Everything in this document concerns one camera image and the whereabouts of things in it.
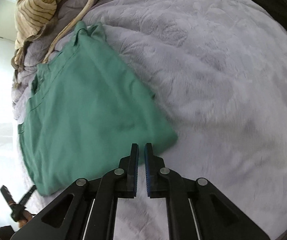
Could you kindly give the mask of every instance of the rope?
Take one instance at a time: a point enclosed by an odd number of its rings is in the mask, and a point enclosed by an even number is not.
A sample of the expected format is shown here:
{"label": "rope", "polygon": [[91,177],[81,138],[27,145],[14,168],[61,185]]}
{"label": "rope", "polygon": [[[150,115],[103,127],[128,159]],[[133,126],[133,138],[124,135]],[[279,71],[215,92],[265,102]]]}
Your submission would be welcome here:
{"label": "rope", "polygon": [[80,21],[85,14],[89,11],[89,9],[93,6],[94,0],[88,0],[88,2],[86,3],[85,7],[82,9],[82,11],[77,15],[76,18],[74,18],[57,36],[56,38],[53,40],[53,42],[51,43],[49,50],[44,58],[44,60],[42,61],[42,63],[47,63],[50,54],[53,52],[54,47],[56,46],[57,42],[67,34],[67,32],[76,25],[76,23],[78,21]]}

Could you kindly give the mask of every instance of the bed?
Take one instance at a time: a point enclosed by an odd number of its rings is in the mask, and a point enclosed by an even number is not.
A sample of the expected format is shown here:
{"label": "bed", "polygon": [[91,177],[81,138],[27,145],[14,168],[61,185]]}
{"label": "bed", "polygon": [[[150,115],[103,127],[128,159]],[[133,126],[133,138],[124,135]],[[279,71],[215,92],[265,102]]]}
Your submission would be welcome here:
{"label": "bed", "polygon": [[[86,1],[62,0],[58,23],[28,47],[12,93],[18,124],[36,64]],[[166,166],[206,177],[271,239],[287,239],[287,0],[276,1],[96,0],[83,21],[102,22],[109,45],[156,93],[179,137],[162,154]],[[165,202],[144,197],[144,177],[140,167],[135,200],[118,201],[115,239],[168,239]],[[28,209],[40,211],[58,193],[35,194]]]}

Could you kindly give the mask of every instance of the folded green garment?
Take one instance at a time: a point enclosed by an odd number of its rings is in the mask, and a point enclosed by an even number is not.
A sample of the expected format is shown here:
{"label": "folded green garment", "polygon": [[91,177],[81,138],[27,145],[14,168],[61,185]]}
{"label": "folded green garment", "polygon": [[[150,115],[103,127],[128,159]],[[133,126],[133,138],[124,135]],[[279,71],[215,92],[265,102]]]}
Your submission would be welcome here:
{"label": "folded green garment", "polygon": [[78,178],[96,179],[148,142],[154,152],[177,135],[145,87],[106,43],[101,24],[78,22],[75,36],[48,64],[39,64],[24,123],[24,162],[41,195]]}

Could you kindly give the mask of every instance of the fluffy bed cover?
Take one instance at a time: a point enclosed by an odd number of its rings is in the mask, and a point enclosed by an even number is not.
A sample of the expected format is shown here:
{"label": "fluffy bed cover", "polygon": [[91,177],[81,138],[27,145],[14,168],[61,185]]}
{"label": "fluffy bed cover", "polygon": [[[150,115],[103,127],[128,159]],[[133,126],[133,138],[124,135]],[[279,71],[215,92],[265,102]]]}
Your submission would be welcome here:
{"label": "fluffy bed cover", "polygon": [[[86,1],[63,0],[53,31],[28,48],[12,95],[19,123],[35,65]],[[179,135],[162,155],[166,166],[183,177],[209,179],[271,239],[283,233],[287,32],[280,24],[251,0],[98,0],[83,21],[101,21],[108,43],[156,93]],[[54,197],[36,194],[29,209],[37,212]],[[165,202],[146,197],[143,167],[138,197],[118,202],[115,239],[168,239]]]}

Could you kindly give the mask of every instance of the striped towel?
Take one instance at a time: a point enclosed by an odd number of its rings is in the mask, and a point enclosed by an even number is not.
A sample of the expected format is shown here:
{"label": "striped towel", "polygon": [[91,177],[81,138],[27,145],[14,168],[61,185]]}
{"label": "striped towel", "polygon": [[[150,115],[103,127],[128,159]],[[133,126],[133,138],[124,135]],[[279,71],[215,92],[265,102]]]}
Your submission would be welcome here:
{"label": "striped towel", "polygon": [[61,0],[17,0],[15,12],[15,55],[11,60],[13,67],[23,70],[24,54],[27,45],[40,37],[46,24],[56,12]]}

